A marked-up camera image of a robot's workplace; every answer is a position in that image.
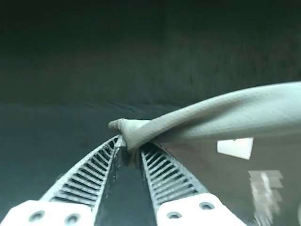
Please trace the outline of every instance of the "dark wall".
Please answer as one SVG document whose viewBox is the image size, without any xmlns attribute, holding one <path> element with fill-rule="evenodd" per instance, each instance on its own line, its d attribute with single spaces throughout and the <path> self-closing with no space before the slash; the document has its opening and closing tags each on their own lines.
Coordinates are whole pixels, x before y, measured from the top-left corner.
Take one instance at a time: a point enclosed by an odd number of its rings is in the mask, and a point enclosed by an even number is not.
<svg viewBox="0 0 301 226">
<path fill-rule="evenodd" d="M 195 2 L 3 1 L 0 101 L 186 104 L 300 79 L 299 5 Z"/>
</svg>

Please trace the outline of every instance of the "gray fabric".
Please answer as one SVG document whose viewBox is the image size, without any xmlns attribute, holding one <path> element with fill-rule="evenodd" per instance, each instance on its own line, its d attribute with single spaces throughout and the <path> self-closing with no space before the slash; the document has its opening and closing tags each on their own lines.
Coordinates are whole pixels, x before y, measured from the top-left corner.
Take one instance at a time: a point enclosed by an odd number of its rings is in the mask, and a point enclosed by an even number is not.
<svg viewBox="0 0 301 226">
<path fill-rule="evenodd" d="M 153 120 L 109 123 L 129 150 L 146 142 L 191 142 L 262 137 L 301 131 L 301 82 L 243 89 L 167 113 Z"/>
</svg>

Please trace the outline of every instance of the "white paper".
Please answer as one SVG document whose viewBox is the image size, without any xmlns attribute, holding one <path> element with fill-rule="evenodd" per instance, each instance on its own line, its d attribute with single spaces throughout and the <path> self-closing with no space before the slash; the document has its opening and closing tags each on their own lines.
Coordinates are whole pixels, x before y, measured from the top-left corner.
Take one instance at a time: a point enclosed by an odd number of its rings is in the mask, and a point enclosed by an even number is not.
<svg viewBox="0 0 301 226">
<path fill-rule="evenodd" d="M 217 152 L 249 160 L 251 158 L 253 140 L 253 137 L 236 140 L 220 140 L 217 142 Z"/>
</svg>

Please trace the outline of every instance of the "white mounting bracket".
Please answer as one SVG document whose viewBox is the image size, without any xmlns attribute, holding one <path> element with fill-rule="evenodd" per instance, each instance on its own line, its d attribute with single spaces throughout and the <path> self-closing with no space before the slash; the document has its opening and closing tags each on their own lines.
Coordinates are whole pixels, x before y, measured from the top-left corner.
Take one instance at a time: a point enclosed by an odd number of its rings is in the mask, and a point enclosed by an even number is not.
<svg viewBox="0 0 301 226">
<path fill-rule="evenodd" d="M 157 211 L 158 226 L 246 226 L 219 198 L 204 193 L 165 202 Z"/>
<path fill-rule="evenodd" d="M 13 207 L 0 226 L 92 226 L 92 220 L 86 205 L 29 200 Z"/>
</svg>

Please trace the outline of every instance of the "screw hole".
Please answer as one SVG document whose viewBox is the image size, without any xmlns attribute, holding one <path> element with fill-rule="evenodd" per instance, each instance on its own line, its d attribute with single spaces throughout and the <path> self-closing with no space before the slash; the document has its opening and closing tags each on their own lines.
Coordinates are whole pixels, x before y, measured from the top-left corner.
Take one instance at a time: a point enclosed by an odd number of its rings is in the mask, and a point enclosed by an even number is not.
<svg viewBox="0 0 301 226">
<path fill-rule="evenodd" d="M 44 217 L 44 215 L 45 215 L 45 211 L 39 210 L 39 211 L 33 213 L 33 214 L 29 217 L 28 221 L 29 221 L 29 222 L 37 222 L 37 221 L 41 220 L 41 219 Z"/>
<path fill-rule="evenodd" d="M 213 210 L 214 209 L 214 205 L 212 205 L 211 203 L 209 202 L 201 202 L 199 204 L 199 207 L 202 209 L 202 210 Z"/>
<path fill-rule="evenodd" d="M 170 212 L 170 213 L 167 214 L 167 217 L 169 219 L 178 219 L 178 218 L 181 218 L 182 215 L 178 212 Z"/>
<path fill-rule="evenodd" d="M 79 221 L 79 219 L 80 219 L 79 214 L 71 214 L 66 218 L 65 224 L 68 226 L 75 225 Z"/>
</svg>

